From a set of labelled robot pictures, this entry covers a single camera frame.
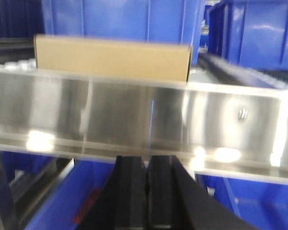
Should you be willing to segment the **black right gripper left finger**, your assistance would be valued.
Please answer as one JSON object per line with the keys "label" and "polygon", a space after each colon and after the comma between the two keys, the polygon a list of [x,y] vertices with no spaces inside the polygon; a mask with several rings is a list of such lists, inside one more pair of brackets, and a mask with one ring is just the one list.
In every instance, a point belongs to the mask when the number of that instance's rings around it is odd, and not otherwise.
{"label": "black right gripper left finger", "polygon": [[146,169],[141,157],[118,156],[78,230],[145,230]]}

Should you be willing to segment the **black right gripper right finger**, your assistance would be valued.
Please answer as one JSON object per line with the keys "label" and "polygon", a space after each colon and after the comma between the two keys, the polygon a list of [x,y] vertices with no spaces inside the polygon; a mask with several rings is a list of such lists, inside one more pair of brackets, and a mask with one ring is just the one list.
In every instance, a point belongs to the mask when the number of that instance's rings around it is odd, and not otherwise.
{"label": "black right gripper right finger", "polygon": [[212,198],[176,156],[151,157],[148,186],[150,230],[255,229]]}

